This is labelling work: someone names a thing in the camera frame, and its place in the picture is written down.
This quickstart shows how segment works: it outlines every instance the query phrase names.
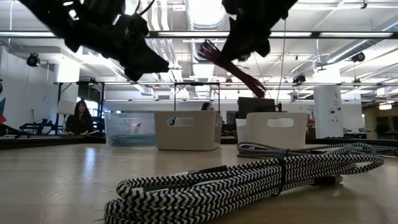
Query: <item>plastic container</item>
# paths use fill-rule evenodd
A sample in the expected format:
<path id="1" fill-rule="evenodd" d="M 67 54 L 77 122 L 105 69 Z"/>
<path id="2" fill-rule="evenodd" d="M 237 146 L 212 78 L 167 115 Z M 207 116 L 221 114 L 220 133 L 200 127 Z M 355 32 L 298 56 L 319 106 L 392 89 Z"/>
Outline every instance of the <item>plastic container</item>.
<path id="1" fill-rule="evenodd" d="M 235 119 L 236 120 L 236 135 L 238 136 L 238 142 L 246 141 L 247 126 L 246 119 Z"/>
<path id="2" fill-rule="evenodd" d="M 307 133 L 307 114 L 249 113 L 247 119 L 236 120 L 236 130 L 239 142 L 303 148 Z"/>
<path id="3" fill-rule="evenodd" d="M 222 117 L 215 111 L 155 112 L 157 148 L 212 151 L 221 145 Z"/>
<path id="4" fill-rule="evenodd" d="M 106 146 L 155 146 L 153 113 L 105 113 Z"/>

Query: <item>braided cable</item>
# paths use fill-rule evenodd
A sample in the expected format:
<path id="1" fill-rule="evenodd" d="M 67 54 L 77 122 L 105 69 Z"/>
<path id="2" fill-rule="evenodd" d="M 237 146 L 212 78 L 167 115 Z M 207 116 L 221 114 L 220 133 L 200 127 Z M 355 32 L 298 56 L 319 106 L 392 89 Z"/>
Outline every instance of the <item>braided cable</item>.
<path id="1" fill-rule="evenodd" d="M 335 148 L 349 147 L 351 154 L 370 154 L 379 156 L 398 157 L 398 147 L 373 146 L 361 142 L 352 144 L 332 144 L 326 146 L 306 147 L 302 149 L 284 149 L 280 147 L 268 146 L 256 142 L 240 142 L 237 145 L 239 157 L 264 158 L 264 157 L 287 157 L 287 156 L 306 156 L 311 154 L 323 154 L 332 152 Z M 320 151 L 322 149 L 331 149 L 332 151 Z"/>
<path id="2" fill-rule="evenodd" d="M 105 205 L 104 219 L 107 224 L 203 223 L 281 191 L 331 185 L 334 175 L 360 174 L 383 163 L 378 156 L 345 145 L 323 154 L 254 161 L 221 172 L 124 180 L 116 189 L 120 198 Z M 167 189 L 137 189 L 155 186 Z"/>

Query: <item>metal frame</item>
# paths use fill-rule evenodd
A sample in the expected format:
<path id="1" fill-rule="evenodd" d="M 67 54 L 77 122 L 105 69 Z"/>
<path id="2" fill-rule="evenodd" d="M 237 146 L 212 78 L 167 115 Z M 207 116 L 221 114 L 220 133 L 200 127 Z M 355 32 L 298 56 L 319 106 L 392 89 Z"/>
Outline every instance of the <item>metal frame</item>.
<path id="1" fill-rule="evenodd" d="M 173 86 L 172 82 L 106 82 L 107 85 L 168 85 Z M 220 85 L 220 86 L 246 86 L 243 82 L 237 83 L 203 83 L 204 85 Z M 266 82 L 267 86 L 398 86 L 398 82 L 394 83 L 314 83 L 314 82 L 303 82 L 303 83 L 279 83 L 279 82 Z M 189 82 L 181 83 L 181 85 L 189 85 Z"/>
<path id="2" fill-rule="evenodd" d="M 204 85 L 212 86 L 212 85 L 216 85 L 216 86 L 218 86 L 218 114 L 221 114 L 221 103 L 220 103 L 220 91 L 221 91 L 221 88 L 220 88 L 220 83 L 211 83 L 211 82 L 208 82 L 208 83 L 205 83 L 205 82 L 190 82 L 190 83 L 189 82 L 176 82 L 176 83 L 174 83 L 174 90 L 177 89 L 178 85 L 182 85 L 183 86 L 182 88 L 184 88 L 186 85 L 190 85 L 190 86 L 204 86 Z M 177 99 L 176 99 L 177 93 L 178 92 L 174 91 L 174 111 L 177 110 Z"/>
<path id="3" fill-rule="evenodd" d="M 229 31 L 159 30 L 150 31 L 147 39 L 226 39 Z M 375 31 L 281 31 L 273 30 L 270 39 L 398 39 L 398 32 Z M 0 30 L 0 38 L 59 39 L 50 31 Z"/>
<path id="4" fill-rule="evenodd" d="M 103 120 L 102 120 L 102 113 L 104 111 L 104 95 L 105 95 L 105 82 L 95 82 L 95 83 L 78 83 L 78 82 L 69 82 L 69 83 L 62 83 L 62 82 L 57 82 L 54 83 L 56 85 L 58 85 L 58 100 L 57 100 L 57 106 L 61 100 L 61 94 L 67 89 L 69 88 L 71 85 L 90 85 L 90 84 L 100 84 L 102 86 L 101 88 L 101 100 L 99 103 L 99 111 L 97 114 L 97 118 L 99 118 L 99 125 L 98 127 L 101 128 L 100 132 L 101 134 L 103 134 Z M 62 89 L 62 85 L 67 84 L 67 87 L 65 87 L 64 89 Z M 58 124 L 59 124 L 59 114 L 57 113 L 57 118 L 55 120 L 55 124 L 54 124 L 54 128 L 55 128 L 55 135 L 58 135 Z"/>

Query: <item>woman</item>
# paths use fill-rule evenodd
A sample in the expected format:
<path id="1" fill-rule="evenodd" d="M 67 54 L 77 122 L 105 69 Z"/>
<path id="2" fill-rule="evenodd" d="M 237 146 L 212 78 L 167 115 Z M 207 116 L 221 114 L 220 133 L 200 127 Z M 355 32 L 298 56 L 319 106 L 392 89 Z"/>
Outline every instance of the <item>woman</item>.
<path id="1" fill-rule="evenodd" d="M 93 131 L 93 118 L 84 100 L 75 106 L 75 114 L 67 120 L 66 132 L 70 135 L 87 135 Z"/>

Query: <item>wooden table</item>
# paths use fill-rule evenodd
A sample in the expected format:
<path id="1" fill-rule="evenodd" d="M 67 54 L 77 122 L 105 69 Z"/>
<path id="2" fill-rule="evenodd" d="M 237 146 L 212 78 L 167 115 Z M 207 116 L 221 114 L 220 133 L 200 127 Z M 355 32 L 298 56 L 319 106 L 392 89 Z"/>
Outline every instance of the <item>wooden table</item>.
<path id="1" fill-rule="evenodd" d="M 0 223 L 103 223 L 116 186 L 133 177 L 167 175 L 252 159 L 234 146 L 213 152 L 107 149 L 102 144 L 0 151 Z M 210 223 L 398 223 L 398 159 L 343 185 L 301 187 Z"/>

